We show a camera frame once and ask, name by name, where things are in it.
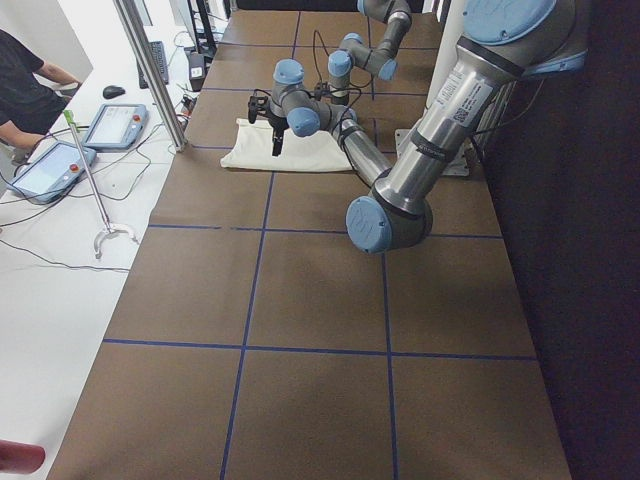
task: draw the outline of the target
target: white towel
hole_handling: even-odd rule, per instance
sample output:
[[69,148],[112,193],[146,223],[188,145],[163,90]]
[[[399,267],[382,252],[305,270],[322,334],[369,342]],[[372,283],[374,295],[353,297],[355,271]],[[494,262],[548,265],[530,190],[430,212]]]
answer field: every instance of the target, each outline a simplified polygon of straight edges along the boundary
[[233,150],[220,160],[223,167],[287,172],[351,170],[347,156],[328,132],[300,138],[286,130],[282,153],[274,157],[271,155],[273,130],[269,122],[257,120],[251,125],[248,120],[238,118],[236,123],[238,138]]

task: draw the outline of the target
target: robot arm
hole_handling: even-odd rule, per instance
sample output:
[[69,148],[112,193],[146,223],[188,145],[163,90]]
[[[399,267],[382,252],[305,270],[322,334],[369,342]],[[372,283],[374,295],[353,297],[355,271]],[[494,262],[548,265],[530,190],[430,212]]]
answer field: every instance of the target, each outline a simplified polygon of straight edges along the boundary
[[385,23],[380,44],[374,48],[364,46],[362,37],[349,33],[337,51],[329,56],[329,87],[331,101],[339,105],[349,103],[351,70],[361,68],[382,80],[391,80],[398,68],[395,58],[400,43],[411,28],[411,7],[405,0],[359,0],[358,10],[379,22]]
[[[363,13],[388,20],[388,12],[398,3],[405,2],[359,0],[358,5]],[[582,66],[589,7],[589,0],[468,0],[465,32],[456,46],[458,61],[412,130],[412,145],[393,168],[351,110],[311,98],[302,83],[300,64],[279,62],[272,96],[265,102],[266,116],[274,126],[274,154],[275,125],[281,132],[290,126],[298,136],[319,129],[331,132],[371,187],[369,195],[354,200],[347,211],[353,243],[370,253],[415,245],[431,230],[432,214],[425,196],[465,138],[476,130],[499,89],[527,76]],[[396,30],[398,25],[387,28],[397,32],[391,35],[394,38],[402,32]],[[395,56],[397,46],[389,52]]]

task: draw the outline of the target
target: green handle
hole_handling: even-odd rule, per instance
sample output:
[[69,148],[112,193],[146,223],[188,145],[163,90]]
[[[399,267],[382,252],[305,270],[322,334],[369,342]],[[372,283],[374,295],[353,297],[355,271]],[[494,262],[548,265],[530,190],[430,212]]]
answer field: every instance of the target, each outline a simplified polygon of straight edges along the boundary
[[71,110],[63,110],[62,113],[70,126],[76,124],[76,122],[73,121],[73,112]]

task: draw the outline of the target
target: metal stand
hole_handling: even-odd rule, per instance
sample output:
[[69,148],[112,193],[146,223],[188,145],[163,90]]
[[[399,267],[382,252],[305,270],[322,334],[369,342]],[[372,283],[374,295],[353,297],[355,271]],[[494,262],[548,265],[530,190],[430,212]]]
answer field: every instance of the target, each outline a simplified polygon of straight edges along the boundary
[[151,96],[158,107],[162,122],[173,140],[176,152],[181,152],[187,145],[187,139],[184,136],[180,122],[178,122],[176,112],[171,104],[171,98],[151,54],[149,41],[147,40],[142,20],[140,20],[138,9],[132,0],[113,0],[113,2],[136,60],[147,79]]

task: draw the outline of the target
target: black curtain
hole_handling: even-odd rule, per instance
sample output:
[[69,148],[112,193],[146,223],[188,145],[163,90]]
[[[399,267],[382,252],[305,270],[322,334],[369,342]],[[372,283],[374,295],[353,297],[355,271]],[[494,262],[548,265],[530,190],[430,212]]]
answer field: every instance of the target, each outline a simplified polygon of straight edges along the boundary
[[546,80],[485,166],[574,480],[640,479],[638,18],[594,0],[586,68]]

